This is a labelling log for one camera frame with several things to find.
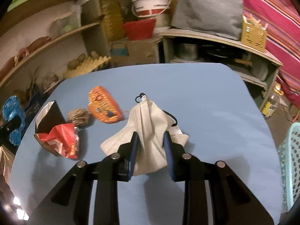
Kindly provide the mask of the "wooden side cabinet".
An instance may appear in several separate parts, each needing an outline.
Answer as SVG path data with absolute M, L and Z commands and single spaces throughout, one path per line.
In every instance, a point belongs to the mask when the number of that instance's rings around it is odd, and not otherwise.
M 212 34 L 171 28 L 160 36 L 166 63 L 224 64 L 239 74 L 259 109 L 266 104 L 283 65 L 268 51 L 261 52 L 240 41 Z

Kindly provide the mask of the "red plastic bowl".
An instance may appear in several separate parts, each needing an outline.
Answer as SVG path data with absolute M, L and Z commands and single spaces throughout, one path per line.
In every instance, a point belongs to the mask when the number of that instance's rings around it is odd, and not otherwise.
M 130 41 L 150 39 L 153 36 L 156 19 L 126 22 L 122 28 Z

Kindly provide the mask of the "yellow egg tray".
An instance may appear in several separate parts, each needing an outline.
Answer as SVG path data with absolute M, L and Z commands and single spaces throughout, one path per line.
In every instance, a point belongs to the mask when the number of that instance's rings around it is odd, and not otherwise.
M 85 59 L 76 69 L 67 70 L 63 73 L 64 79 L 71 79 L 78 76 L 82 76 L 91 72 L 96 72 L 104 69 L 109 65 L 111 57 L 99 57 L 98 59 L 91 59 L 90 57 Z

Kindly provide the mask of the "light blue table cloth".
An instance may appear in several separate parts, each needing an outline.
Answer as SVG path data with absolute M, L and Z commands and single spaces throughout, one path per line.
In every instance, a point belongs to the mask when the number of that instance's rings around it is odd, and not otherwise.
M 64 117 L 86 108 L 96 86 L 109 91 L 130 112 L 141 92 L 177 118 L 189 135 L 186 152 L 201 161 L 223 160 L 260 200 L 278 224 L 282 181 L 275 144 L 243 80 L 223 64 L 145 64 L 89 73 L 65 80 L 50 95 Z M 126 125 L 92 120 L 80 135 L 80 160 L 101 161 L 100 145 Z M 17 150 L 9 185 L 30 216 L 76 161 L 56 157 L 34 139 L 35 119 Z M 172 182 L 167 168 L 118 183 L 121 224 L 182 224 L 184 183 Z

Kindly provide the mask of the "blue plastic bag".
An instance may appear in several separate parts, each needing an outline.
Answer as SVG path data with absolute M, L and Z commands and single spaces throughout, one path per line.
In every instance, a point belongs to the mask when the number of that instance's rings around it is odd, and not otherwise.
M 7 138 L 11 144 L 19 146 L 21 143 L 22 132 L 26 126 L 26 114 L 21 108 L 19 98 L 16 95 L 13 95 L 9 97 L 3 105 L 2 117 L 4 123 L 7 123 L 15 116 L 21 118 L 21 125 L 18 129 L 11 132 Z

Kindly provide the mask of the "red striped curtain cloth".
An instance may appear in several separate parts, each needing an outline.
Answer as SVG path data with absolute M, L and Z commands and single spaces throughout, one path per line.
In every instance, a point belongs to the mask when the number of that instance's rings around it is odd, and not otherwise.
M 268 23 L 265 48 L 283 64 L 279 82 L 287 98 L 299 106 L 298 8 L 291 0 L 243 0 L 243 3 L 242 17 L 252 15 L 261 24 Z

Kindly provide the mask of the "small brown paper ball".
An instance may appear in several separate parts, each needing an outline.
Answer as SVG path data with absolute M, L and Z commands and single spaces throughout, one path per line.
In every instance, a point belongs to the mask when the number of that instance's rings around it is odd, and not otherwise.
M 89 112 L 83 108 L 68 112 L 67 118 L 68 122 L 73 123 L 76 127 L 82 127 L 89 124 Z

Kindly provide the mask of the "white face mask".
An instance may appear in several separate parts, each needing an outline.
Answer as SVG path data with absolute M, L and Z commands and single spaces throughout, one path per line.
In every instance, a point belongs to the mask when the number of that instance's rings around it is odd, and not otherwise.
M 185 146 L 189 136 L 184 134 L 176 125 L 174 119 L 160 109 L 145 94 L 141 95 L 141 102 L 134 106 L 127 124 L 118 133 L 105 140 L 101 149 L 106 155 L 118 151 L 122 144 L 130 142 L 134 132 L 138 133 L 138 146 L 134 176 L 156 172 L 167 166 L 163 135 L 170 133 L 173 142 Z

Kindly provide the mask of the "black silver foil packet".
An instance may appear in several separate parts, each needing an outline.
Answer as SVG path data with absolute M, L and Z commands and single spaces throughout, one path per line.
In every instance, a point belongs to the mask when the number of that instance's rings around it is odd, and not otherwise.
M 37 115 L 35 133 L 48 134 L 53 127 L 65 123 L 67 122 L 65 121 L 57 102 L 53 100 L 48 102 Z

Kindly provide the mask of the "grey fabric cover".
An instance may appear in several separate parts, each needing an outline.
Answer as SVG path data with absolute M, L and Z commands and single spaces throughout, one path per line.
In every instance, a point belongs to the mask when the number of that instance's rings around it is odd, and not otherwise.
M 243 0 L 178 0 L 171 26 L 240 40 Z

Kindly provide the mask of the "orange snack wrapper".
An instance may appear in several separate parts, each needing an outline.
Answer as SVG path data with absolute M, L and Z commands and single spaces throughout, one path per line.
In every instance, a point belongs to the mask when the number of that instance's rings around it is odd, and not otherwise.
M 95 119 L 103 123 L 116 123 L 123 120 L 117 102 L 103 87 L 94 87 L 88 94 L 88 109 Z

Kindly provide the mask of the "clear plastic container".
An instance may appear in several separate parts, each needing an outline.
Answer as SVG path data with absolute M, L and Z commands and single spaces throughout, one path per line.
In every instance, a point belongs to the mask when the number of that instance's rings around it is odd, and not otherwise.
M 71 11 L 57 17 L 48 27 L 50 38 L 55 39 L 65 33 L 81 27 L 81 19 L 76 11 Z

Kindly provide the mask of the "cardboard box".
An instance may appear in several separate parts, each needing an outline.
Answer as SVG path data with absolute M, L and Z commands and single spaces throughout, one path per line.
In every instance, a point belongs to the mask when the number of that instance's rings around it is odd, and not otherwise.
M 164 62 L 163 37 L 130 41 L 124 38 L 110 43 L 111 63 L 114 68 Z

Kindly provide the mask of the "dark blue crate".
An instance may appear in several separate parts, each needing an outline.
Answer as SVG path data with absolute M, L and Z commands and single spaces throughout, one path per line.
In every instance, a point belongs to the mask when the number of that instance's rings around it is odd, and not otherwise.
M 30 124 L 34 119 L 36 114 L 40 111 L 41 107 L 44 105 L 47 99 L 47 95 L 38 87 L 34 85 L 33 93 L 29 99 L 29 103 L 25 108 L 25 121 L 27 124 Z

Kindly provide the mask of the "yellow oil jug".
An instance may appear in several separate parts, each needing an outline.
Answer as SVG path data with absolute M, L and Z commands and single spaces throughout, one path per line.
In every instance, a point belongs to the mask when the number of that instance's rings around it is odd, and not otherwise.
M 123 17 L 118 0 L 99 0 L 99 6 L 107 40 L 114 42 L 124 38 Z

